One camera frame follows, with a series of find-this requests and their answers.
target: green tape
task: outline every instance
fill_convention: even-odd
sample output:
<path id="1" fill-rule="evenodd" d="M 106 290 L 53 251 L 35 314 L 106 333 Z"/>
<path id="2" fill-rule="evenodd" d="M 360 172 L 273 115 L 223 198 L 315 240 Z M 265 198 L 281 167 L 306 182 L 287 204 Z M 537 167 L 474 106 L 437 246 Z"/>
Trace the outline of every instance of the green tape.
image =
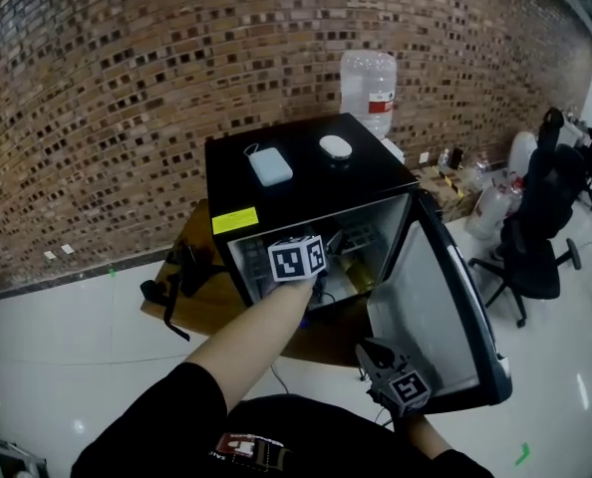
<path id="1" fill-rule="evenodd" d="M 526 460 L 530 454 L 531 450 L 528 448 L 528 444 L 525 442 L 522 443 L 522 455 L 515 461 L 515 467 L 524 462 L 524 460 Z"/>

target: yellow label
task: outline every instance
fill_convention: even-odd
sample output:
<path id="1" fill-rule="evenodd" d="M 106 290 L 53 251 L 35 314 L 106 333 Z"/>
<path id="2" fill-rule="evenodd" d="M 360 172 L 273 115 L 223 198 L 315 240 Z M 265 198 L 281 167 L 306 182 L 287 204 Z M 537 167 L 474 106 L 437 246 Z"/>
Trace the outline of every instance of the yellow label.
<path id="1" fill-rule="evenodd" d="M 258 223 L 256 208 L 250 207 L 249 209 L 242 209 L 212 218 L 212 229 L 214 234 L 221 234 L 237 228 L 248 227 L 255 223 Z"/>

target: red label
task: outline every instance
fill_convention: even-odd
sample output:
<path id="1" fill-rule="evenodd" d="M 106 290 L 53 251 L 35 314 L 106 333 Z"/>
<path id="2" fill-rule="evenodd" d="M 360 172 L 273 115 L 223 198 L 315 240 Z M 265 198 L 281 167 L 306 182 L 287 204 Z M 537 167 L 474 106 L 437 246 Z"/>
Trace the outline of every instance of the red label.
<path id="1" fill-rule="evenodd" d="M 370 114 L 384 114 L 394 107 L 393 101 L 369 101 Z"/>

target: chair armrest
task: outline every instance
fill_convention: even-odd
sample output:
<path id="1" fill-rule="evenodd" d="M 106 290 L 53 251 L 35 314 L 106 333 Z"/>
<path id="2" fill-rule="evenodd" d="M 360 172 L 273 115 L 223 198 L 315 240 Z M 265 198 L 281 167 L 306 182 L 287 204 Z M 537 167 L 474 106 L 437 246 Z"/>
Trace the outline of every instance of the chair armrest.
<path id="1" fill-rule="evenodd" d="M 524 243 L 524 236 L 519 226 L 517 219 L 512 219 L 510 222 L 511 241 L 513 246 L 520 255 L 526 255 L 526 244 Z"/>
<path id="2" fill-rule="evenodd" d="M 568 245 L 568 252 L 571 255 L 573 267 L 575 268 L 575 271 L 579 271 L 580 269 L 582 269 L 582 260 L 579 258 L 577 246 L 575 246 L 575 243 L 572 239 L 566 239 L 566 244 Z"/>

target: wooden table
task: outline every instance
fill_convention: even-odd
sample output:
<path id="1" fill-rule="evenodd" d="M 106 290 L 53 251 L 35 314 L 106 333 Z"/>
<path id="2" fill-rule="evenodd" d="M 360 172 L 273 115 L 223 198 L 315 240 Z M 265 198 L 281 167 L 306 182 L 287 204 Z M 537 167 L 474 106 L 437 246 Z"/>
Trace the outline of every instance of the wooden table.
<path id="1" fill-rule="evenodd" d="M 212 240 L 207 200 L 201 200 L 185 223 L 177 241 L 208 251 L 212 263 L 223 265 Z M 166 281 L 179 266 L 164 263 L 155 281 Z M 304 327 L 297 330 L 283 351 L 283 356 L 296 359 L 357 366 L 354 348 L 364 337 L 372 335 L 366 299 L 340 302 L 334 307 L 315 310 L 307 315 Z M 164 307 L 144 301 L 142 312 L 163 318 Z M 213 335 L 245 310 L 231 277 L 227 273 L 212 276 L 191 298 L 178 293 L 172 323 L 180 328 Z"/>

